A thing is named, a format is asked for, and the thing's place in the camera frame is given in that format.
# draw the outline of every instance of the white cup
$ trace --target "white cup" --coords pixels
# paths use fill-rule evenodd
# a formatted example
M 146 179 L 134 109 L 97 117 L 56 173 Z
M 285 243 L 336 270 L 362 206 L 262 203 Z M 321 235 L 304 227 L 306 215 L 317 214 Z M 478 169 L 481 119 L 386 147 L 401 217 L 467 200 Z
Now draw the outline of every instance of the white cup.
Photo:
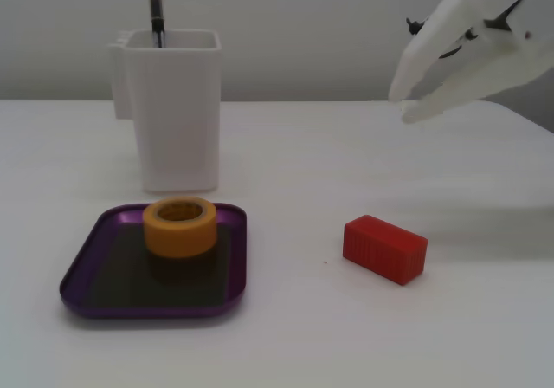
M 147 191 L 217 187 L 222 48 L 216 32 L 121 32 L 109 46 L 116 117 L 133 119 Z

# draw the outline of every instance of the red block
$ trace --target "red block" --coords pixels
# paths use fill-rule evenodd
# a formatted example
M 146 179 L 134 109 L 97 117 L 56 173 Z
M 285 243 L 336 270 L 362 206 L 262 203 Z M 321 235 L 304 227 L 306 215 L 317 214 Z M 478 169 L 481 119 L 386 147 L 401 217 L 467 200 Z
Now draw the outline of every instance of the red block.
M 400 285 L 423 272 L 427 239 L 368 215 L 345 225 L 343 257 Z

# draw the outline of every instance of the tabletop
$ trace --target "tabletop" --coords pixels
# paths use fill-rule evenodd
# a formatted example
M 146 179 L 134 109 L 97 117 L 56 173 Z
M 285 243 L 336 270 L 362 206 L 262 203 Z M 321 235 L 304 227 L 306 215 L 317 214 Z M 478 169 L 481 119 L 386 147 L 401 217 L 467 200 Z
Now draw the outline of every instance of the tabletop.
M 151 202 L 111 102 L 0 101 L 0 379 L 10 387 L 550 386 L 554 136 L 475 102 L 222 105 L 221 180 L 248 213 L 240 306 L 85 320 L 58 286 L 98 216 Z M 342 257 L 364 214 L 425 236 L 400 287 Z

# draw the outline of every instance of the pen cup handle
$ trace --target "pen cup handle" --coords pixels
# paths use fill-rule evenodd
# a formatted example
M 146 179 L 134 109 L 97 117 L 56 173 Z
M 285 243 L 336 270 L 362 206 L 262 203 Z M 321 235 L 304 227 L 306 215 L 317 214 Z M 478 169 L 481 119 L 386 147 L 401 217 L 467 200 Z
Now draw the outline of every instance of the pen cup handle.
M 112 97 L 115 117 L 118 120 L 132 120 L 132 107 L 127 87 L 125 67 L 125 45 L 131 32 L 119 32 L 116 43 L 108 46 L 112 76 Z

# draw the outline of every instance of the yellow tape roll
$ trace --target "yellow tape roll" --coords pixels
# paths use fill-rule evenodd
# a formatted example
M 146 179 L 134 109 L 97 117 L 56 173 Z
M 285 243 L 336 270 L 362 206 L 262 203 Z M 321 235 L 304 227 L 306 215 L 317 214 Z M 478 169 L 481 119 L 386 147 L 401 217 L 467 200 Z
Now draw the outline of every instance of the yellow tape roll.
M 197 197 L 161 200 L 143 215 L 146 247 L 164 258 L 188 258 L 217 241 L 216 207 Z

